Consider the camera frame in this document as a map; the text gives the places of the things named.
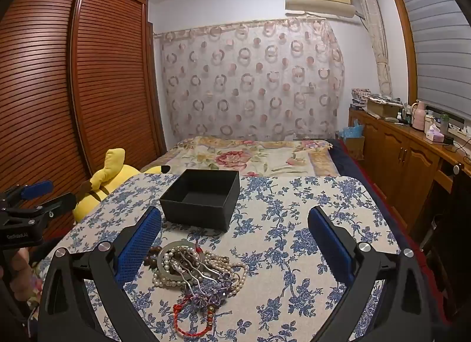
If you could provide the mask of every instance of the wardrobe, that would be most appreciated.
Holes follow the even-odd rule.
[[[76,193],[124,148],[141,169],[166,152],[147,0],[14,0],[0,21],[0,190],[51,180],[28,205]],[[71,214],[45,238],[72,228]]]

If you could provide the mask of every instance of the floral blanket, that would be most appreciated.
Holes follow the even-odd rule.
[[[164,164],[181,174],[187,168],[238,170],[241,176],[338,176],[324,140],[239,141],[197,136],[181,141],[141,171]]]
[[[118,187],[59,243],[70,252],[92,249],[100,241],[113,241],[126,226],[134,225],[177,176],[141,173]],[[241,291],[217,311],[214,328],[201,342],[304,342],[331,314],[345,286],[335,281],[307,225],[309,210],[321,205],[354,238],[368,241],[379,251],[398,247],[389,226],[365,187],[350,177],[242,177],[239,200],[227,233],[180,226],[163,220],[154,245],[198,240],[204,250],[248,264]],[[39,266],[44,278],[52,253]],[[104,332],[118,339],[92,282],[91,303]],[[378,302],[378,281],[352,338],[363,335]],[[173,304],[183,297],[178,288],[155,288],[152,271],[141,266],[134,282],[124,290],[137,312],[161,342],[183,338],[173,328]],[[183,330],[201,331],[201,314],[185,307],[179,316]]]

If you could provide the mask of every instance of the sliding wardrobe door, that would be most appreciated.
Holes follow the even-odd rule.
[[[52,180],[51,197],[76,192],[89,178],[68,87],[74,3],[14,0],[0,21],[0,190]],[[64,216],[48,232],[71,226]]]
[[[137,169],[159,155],[149,90],[145,24],[138,0],[80,0],[72,63],[79,128],[92,170],[124,148]]]

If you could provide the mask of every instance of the red string bracelet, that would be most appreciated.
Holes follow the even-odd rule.
[[[186,296],[185,299],[182,301],[182,303],[176,303],[175,305],[173,305],[173,327],[175,328],[176,331],[178,331],[179,333],[181,333],[182,335],[186,336],[186,337],[202,337],[204,336],[204,334],[206,334],[207,332],[209,332],[210,330],[212,330],[213,328],[213,318],[214,318],[214,310],[215,310],[215,307],[213,305],[209,305],[208,306],[208,316],[206,318],[206,328],[199,332],[199,333],[188,333],[186,331],[183,331],[182,329],[180,329],[178,327],[178,313],[180,313],[182,311],[182,309],[184,308],[184,306],[187,304],[188,301],[190,301],[191,297],[190,296]]]

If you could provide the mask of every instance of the human hand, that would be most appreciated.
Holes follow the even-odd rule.
[[[27,248],[18,250],[11,259],[10,265],[17,272],[10,282],[10,288],[18,301],[27,301],[33,295],[31,283],[32,269],[29,266],[29,253]],[[0,266],[0,279],[3,277],[3,268]]]

